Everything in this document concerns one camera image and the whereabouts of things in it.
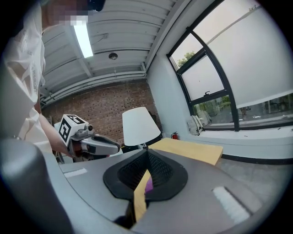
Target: ceiling light fixture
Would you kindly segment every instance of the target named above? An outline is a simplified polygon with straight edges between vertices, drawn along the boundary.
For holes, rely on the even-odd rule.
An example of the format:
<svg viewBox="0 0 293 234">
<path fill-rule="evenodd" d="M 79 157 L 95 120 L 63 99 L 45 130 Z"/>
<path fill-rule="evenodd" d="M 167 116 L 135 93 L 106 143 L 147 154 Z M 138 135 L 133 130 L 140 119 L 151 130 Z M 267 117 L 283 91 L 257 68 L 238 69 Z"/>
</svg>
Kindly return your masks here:
<svg viewBox="0 0 293 234">
<path fill-rule="evenodd" d="M 118 55 L 116 53 L 109 54 L 109 59 L 116 60 L 118 58 Z"/>
<path fill-rule="evenodd" d="M 74 25 L 76 37 L 81 48 L 83 57 L 88 58 L 93 56 L 90 40 L 87 33 L 87 25 Z"/>
</svg>

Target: ceiling beam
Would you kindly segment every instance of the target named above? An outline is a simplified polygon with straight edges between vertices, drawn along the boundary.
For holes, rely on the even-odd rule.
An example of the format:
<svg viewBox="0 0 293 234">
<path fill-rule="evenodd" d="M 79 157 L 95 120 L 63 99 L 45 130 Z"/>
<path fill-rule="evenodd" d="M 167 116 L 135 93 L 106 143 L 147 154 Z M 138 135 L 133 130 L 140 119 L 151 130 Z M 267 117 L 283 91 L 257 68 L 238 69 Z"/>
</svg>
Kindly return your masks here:
<svg viewBox="0 0 293 234">
<path fill-rule="evenodd" d="M 190 1 L 191 0 L 178 0 L 172 7 L 159 32 L 157 33 L 156 39 L 153 42 L 152 47 L 150 49 L 150 53 L 146 58 L 145 64 L 147 70 L 150 67 L 151 62 L 155 57 L 158 49 L 160 48 L 160 45 L 162 44 L 167 33 L 169 32 L 172 25 L 175 23 L 181 12 L 185 9 L 185 7 L 189 4 Z"/>
<path fill-rule="evenodd" d="M 77 42 L 76 39 L 76 35 L 73 31 L 73 27 L 72 26 L 66 26 L 65 27 L 65 33 L 66 36 L 70 42 L 70 45 L 73 48 L 73 51 L 77 57 L 78 62 L 80 63 L 82 69 L 84 70 L 84 72 L 87 74 L 88 78 L 92 78 L 93 77 L 93 73 L 92 70 L 88 64 L 88 62 L 85 60 L 85 58 L 83 57 L 81 50 L 79 48 L 79 44 Z"/>
</svg>

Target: tree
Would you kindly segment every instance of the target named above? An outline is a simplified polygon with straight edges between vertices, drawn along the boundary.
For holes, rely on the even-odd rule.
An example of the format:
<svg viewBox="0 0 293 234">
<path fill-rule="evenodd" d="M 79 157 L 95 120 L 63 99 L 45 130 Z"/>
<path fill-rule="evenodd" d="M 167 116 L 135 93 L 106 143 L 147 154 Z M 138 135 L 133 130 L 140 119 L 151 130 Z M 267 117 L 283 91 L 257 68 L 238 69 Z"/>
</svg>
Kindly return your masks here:
<svg viewBox="0 0 293 234">
<path fill-rule="evenodd" d="M 193 55 L 195 55 L 194 51 L 187 52 L 183 59 L 178 60 L 178 67 L 182 67 L 182 65 L 185 64 Z"/>
</svg>

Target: person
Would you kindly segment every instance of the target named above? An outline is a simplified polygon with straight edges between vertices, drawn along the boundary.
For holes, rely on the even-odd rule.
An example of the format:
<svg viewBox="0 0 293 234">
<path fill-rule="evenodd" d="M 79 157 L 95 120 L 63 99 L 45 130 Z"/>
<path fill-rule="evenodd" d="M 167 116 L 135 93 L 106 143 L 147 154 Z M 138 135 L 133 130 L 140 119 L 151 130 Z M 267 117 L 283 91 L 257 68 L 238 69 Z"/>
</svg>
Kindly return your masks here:
<svg viewBox="0 0 293 234">
<path fill-rule="evenodd" d="M 87 15 L 95 7 L 101 10 L 104 0 L 45 0 L 38 2 L 23 18 L 3 55 L 4 64 L 14 81 L 35 104 L 29 111 L 19 138 L 35 144 L 42 152 L 52 150 L 72 157 L 56 129 L 42 115 L 40 106 L 42 73 L 45 68 L 42 34 L 45 30 Z"/>
</svg>

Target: person's arm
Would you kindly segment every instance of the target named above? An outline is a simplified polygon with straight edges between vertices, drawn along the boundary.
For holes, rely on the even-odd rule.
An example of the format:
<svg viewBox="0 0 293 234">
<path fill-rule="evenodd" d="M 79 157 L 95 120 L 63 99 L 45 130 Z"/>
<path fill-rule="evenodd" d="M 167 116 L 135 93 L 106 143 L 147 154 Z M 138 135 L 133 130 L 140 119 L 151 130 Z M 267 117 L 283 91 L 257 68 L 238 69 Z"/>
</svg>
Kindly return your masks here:
<svg viewBox="0 0 293 234">
<path fill-rule="evenodd" d="M 40 95 L 38 96 L 38 102 L 35 105 L 35 110 L 40 114 L 39 120 L 44 130 L 46 136 L 49 139 L 52 150 L 66 154 L 69 157 L 72 157 L 62 139 L 60 138 L 57 130 L 47 121 L 46 117 L 42 115 L 41 105 L 40 105 Z"/>
</svg>

